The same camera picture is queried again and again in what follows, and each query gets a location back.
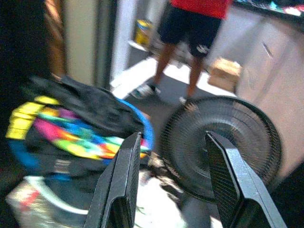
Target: red shirt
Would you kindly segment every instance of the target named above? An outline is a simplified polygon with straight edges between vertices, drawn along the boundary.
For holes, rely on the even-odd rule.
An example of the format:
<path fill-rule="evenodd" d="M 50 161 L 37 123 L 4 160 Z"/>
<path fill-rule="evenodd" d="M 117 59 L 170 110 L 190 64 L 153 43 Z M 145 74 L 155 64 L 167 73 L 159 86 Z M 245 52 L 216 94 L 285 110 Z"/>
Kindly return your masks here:
<path fill-rule="evenodd" d="M 232 0 L 171 0 L 171 3 L 182 10 L 224 19 Z"/>

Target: person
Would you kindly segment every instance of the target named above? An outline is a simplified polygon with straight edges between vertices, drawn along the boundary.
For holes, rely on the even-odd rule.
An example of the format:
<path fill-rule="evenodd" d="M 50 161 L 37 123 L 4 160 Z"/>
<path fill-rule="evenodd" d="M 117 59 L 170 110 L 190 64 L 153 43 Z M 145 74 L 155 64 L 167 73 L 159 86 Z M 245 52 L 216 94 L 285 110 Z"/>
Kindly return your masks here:
<path fill-rule="evenodd" d="M 209 53 L 231 2 L 232 0 L 171 0 L 171 11 L 160 32 L 164 47 L 158 59 L 156 74 L 152 82 L 139 86 L 131 94 L 143 99 L 160 93 L 158 84 L 162 72 L 168 65 L 177 44 L 187 35 L 193 59 L 187 96 L 181 97 L 180 101 L 183 104 L 189 101 L 194 95 L 203 68 L 203 59 Z"/>

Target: cardboard box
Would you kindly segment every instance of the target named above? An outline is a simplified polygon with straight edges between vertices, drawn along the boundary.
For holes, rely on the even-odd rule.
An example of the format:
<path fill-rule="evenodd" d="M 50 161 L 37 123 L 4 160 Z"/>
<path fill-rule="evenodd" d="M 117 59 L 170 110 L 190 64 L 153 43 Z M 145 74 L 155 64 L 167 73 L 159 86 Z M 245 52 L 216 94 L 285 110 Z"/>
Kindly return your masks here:
<path fill-rule="evenodd" d="M 230 91 L 230 92 L 234 92 L 235 87 L 237 85 L 235 82 L 226 80 L 225 78 L 218 77 L 218 76 L 211 76 L 209 78 L 208 83 L 210 85 L 225 89 L 225 90 Z"/>
<path fill-rule="evenodd" d="M 218 58 L 210 67 L 211 76 L 217 76 L 237 83 L 241 75 L 242 67 L 237 62 L 233 62 L 224 58 Z"/>

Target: navy shorts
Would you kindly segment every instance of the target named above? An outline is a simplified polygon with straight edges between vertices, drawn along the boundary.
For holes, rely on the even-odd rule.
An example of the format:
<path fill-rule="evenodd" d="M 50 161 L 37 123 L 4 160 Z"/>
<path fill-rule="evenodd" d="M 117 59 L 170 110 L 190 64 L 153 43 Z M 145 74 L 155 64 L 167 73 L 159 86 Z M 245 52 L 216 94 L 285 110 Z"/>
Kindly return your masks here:
<path fill-rule="evenodd" d="M 178 44 L 187 38 L 190 53 L 194 57 L 205 57 L 218 32 L 221 19 L 204 16 L 171 7 L 160 30 L 161 41 Z"/>

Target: black fan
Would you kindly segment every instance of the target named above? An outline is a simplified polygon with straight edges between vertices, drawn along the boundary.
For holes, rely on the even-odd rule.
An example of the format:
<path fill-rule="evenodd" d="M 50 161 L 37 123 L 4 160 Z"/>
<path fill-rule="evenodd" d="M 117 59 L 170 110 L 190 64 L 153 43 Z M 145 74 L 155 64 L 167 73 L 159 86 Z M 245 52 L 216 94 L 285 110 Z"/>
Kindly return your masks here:
<path fill-rule="evenodd" d="M 160 151 L 174 180 L 196 198 L 214 202 L 206 131 L 227 138 L 269 186 L 279 169 L 282 148 L 270 119 L 246 101 L 215 96 L 179 107 L 161 134 Z"/>

